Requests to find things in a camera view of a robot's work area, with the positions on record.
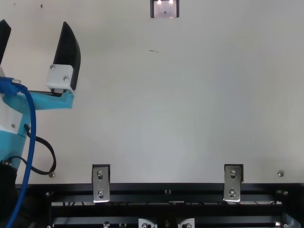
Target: black metal frame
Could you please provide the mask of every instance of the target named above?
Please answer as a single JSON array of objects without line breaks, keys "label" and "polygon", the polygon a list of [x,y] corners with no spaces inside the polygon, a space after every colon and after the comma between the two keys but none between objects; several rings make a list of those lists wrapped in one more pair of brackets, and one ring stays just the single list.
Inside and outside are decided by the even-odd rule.
[{"label": "black metal frame", "polygon": [[85,206],[52,206],[52,202],[92,202],[92,184],[30,185],[28,195],[47,202],[43,225],[55,228],[103,227],[127,224],[138,227],[138,218],[164,220],[195,218],[199,227],[274,227],[287,223],[285,213],[303,224],[303,184],[242,184],[242,201],[279,201],[282,204],[227,204],[223,184],[110,184],[109,203]]}]

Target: white panel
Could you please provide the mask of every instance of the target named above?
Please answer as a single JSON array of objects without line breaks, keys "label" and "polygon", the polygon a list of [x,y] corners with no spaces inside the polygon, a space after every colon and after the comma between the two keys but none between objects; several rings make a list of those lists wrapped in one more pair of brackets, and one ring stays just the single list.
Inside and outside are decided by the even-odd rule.
[{"label": "white panel", "polygon": [[224,182],[225,163],[244,182],[304,182],[303,0],[181,0],[177,19],[146,0],[14,3],[0,2],[7,75],[48,90],[63,21],[82,54],[73,109],[37,112],[56,176],[31,183],[89,183],[92,164],[111,182]]},{"label": "white panel", "polygon": [[[0,67],[0,76],[5,77],[2,67]],[[3,94],[0,94],[0,131],[17,134],[22,114],[4,103],[3,96]]]},{"label": "white panel", "polygon": [[65,89],[73,93],[71,81],[73,67],[71,65],[52,64],[47,76],[47,87],[49,89]]},{"label": "white panel", "polygon": [[176,18],[177,5],[175,0],[155,1],[154,2],[154,18]]}]

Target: screw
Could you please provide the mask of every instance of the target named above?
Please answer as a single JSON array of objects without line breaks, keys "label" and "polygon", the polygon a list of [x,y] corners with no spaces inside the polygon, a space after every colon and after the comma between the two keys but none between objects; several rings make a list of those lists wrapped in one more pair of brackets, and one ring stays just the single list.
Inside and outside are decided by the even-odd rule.
[{"label": "screw", "polygon": [[103,178],[103,172],[101,170],[98,170],[97,171],[97,176],[98,176],[98,179],[102,179]]},{"label": "screw", "polygon": [[49,176],[50,178],[53,178],[53,177],[55,177],[55,173],[54,173],[54,172],[51,172],[48,176]]},{"label": "screw", "polygon": [[279,171],[277,172],[277,175],[278,175],[279,177],[283,177],[284,174],[285,174],[284,170],[279,170]]},{"label": "screw", "polygon": [[104,197],[104,191],[102,190],[102,189],[100,189],[99,191],[98,191],[98,195],[99,195],[99,198],[103,198]]},{"label": "screw", "polygon": [[235,171],[235,170],[231,170],[231,171],[230,171],[230,175],[231,175],[232,177],[235,177],[235,176],[236,176],[236,171]]},{"label": "screw", "polygon": [[231,198],[233,198],[235,195],[236,195],[236,191],[234,191],[234,189],[230,189],[230,191],[229,191],[229,196],[230,196]]}]

